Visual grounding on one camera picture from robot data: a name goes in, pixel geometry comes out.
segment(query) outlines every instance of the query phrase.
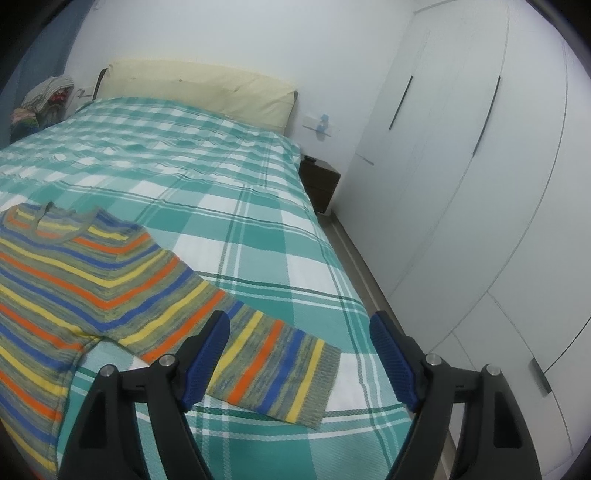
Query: tile floor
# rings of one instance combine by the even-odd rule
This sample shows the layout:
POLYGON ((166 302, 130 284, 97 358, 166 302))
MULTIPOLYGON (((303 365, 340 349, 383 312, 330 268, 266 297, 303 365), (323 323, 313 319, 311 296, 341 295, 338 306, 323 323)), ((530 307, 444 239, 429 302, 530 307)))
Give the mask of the tile floor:
MULTIPOLYGON (((402 330, 402 327, 398 323, 396 315, 392 311, 384 294, 382 294, 382 291, 379 289, 369 268, 361 258, 361 255, 359 255, 359 252, 343 229, 343 226, 340 224, 337 217, 335 217, 334 214, 331 216, 318 215, 318 221, 322 230, 324 230, 324 233, 328 237, 330 244, 335 249, 337 257, 349 276, 353 288, 355 288, 357 294, 361 298, 368 314, 372 315, 377 310, 385 310, 390 315, 390 318, 394 320, 398 328, 402 330)), ((449 478, 449 472, 454 457, 455 447, 451 437, 448 435, 447 442, 443 448, 443 455, 433 480, 447 480, 449 478)))

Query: plaid bedspread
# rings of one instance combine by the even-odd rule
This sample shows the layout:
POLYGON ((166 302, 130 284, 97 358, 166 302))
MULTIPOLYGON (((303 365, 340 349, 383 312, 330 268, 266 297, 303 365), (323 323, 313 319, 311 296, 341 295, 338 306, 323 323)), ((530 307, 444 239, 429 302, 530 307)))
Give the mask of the plaid bedspread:
MULTIPOLYGON (((53 200, 100 205, 147 227, 205 279, 343 351, 318 430, 206 396, 187 414, 216 480, 382 480, 410 420, 369 339, 368 317, 300 183, 285 137, 153 99, 99 100, 0 151, 0 210, 53 200)), ((59 459, 99 368, 143 362, 101 342, 79 365, 59 459)), ((150 418, 138 405, 145 456, 165 480, 150 418)))

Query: wardrobe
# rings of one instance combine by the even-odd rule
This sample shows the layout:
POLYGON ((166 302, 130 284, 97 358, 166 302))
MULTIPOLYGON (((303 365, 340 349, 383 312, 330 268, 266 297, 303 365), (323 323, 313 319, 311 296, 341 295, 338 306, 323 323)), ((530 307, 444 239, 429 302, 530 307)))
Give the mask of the wardrobe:
POLYGON ((591 435, 589 132, 591 80, 525 0, 445 2, 415 13, 335 201, 405 333, 503 370, 547 479, 591 435))

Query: sweater sleeve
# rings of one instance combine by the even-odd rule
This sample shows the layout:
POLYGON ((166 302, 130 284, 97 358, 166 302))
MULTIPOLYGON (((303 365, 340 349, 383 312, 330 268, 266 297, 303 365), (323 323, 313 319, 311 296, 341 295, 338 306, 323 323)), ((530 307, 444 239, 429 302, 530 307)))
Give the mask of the sweater sleeve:
POLYGON ((214 310, 223 310, 230 318, 230 338, 207 393, 275 419, 318 427, 339 350, 249 307, 158 247, 145 230, 138 233, 142 236, 118 258, 127 265, 127 281, 111 292, 122 301, 109 312, 115 325, 109 337, 151 363, 174 353, 214 310))

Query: blue gripper pad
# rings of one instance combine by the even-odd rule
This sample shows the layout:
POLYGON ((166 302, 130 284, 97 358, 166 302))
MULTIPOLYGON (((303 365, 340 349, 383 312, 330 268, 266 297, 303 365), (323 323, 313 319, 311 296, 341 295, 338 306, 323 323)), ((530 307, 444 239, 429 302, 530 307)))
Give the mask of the blue gripper pad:
POLYGON ((412 338, 397 330, 386 312, 372 315, 369 335, 396 398, 416 413, 425 397, 426 378, 420 364, 422 350, 412 338))
MULTIPOLYGON (((225 312, 216 312, 219 314, 217 321, 213 320, 213 315, 208 322, 215 321, 213 328, 209 331, 201 350, 195 356, 193 362, 187 369, 185 380, 185 391, 180 400, 184 411, 189 411, 193 405, 200 402, 205 395, 207 385, 213 375, 217 362, 219 362, 226 343, 230 338, 230 318, 225 312)), ((207 325, 203 327, 199 334, 207 334, 209 330, 207 325)))

